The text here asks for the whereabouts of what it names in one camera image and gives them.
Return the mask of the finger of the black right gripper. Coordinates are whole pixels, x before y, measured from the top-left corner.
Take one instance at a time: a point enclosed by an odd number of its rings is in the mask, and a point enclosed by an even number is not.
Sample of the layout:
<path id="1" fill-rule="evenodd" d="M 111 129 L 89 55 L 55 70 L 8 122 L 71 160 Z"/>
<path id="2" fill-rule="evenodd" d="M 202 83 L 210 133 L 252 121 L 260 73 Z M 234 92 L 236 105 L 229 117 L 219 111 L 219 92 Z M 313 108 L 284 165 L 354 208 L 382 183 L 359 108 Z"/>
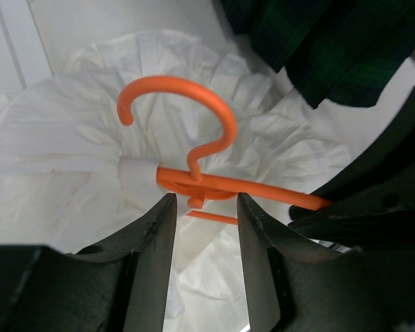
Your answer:
<path id="1" fill-rule="evenodd" d="M 331 205 L 289 210 L 289 227 L 305 237 L 366 250 L 415 248 L 415 86 L 378 138 L 314 195 Z"/>

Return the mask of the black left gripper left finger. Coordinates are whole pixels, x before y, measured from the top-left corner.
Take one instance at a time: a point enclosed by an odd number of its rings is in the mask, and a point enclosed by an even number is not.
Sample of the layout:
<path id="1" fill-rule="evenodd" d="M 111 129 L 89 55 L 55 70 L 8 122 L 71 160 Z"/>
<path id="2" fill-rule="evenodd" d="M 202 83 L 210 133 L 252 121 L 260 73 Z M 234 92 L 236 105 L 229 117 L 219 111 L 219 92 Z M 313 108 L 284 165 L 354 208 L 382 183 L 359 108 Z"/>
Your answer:
<path id="1" fill-rule="evenodd" d="M 75 254 L 0 245 L 0 331 L 161 331 L 177 198 Z"/>

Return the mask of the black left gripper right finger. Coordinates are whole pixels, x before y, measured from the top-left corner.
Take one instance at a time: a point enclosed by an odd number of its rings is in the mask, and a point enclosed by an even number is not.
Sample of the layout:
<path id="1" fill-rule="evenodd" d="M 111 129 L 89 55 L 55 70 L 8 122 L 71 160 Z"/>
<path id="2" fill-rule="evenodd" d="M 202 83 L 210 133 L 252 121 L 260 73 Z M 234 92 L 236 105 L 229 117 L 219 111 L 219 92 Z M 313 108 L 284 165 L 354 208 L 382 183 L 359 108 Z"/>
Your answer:
<path id="1" fill-rule="evenodd" d="M 252 331 L 415 331 L 415 249 L 341 253 L 237 198 Z"/>

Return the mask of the white cloth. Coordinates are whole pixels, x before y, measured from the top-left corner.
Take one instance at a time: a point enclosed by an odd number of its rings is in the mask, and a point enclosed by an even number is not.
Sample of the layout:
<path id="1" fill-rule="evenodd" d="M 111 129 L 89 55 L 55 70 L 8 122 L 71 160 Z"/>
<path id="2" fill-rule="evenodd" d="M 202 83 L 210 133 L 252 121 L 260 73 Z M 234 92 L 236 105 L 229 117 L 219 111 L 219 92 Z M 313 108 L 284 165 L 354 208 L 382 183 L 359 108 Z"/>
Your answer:
<path id="1" fill-rule="evenodd" d="M 170 93 L 133 104 L 126 127 L 116 100 L 130 82 L 173 75 L 202 84 L 231 108 L 238 134 L 203 158 L 206 174 L 309 193 L 351 161 L 320 133 L 302 97 L 235 52 L 174 31 L 130 34 L 74 54 L 63 73 L 0 97 L 0 243 L 78 252 L 141 217 L 164 195 L 158 165 L 187 169 L 193 148 L 222 126 L 203 105 Z"/>

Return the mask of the green plaid skirt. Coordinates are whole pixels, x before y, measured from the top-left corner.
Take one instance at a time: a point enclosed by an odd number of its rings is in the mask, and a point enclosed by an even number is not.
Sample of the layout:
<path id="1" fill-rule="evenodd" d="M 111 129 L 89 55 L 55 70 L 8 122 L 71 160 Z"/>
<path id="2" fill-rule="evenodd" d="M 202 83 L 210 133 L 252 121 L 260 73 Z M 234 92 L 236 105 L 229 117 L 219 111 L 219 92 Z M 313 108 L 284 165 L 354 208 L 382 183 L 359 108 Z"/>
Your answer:
<path id="1" fill-rule="evenodd" d="M 222 1 L 237 35 L 306 102 L 373 107 L 415 50 L 415 1 Z"/>

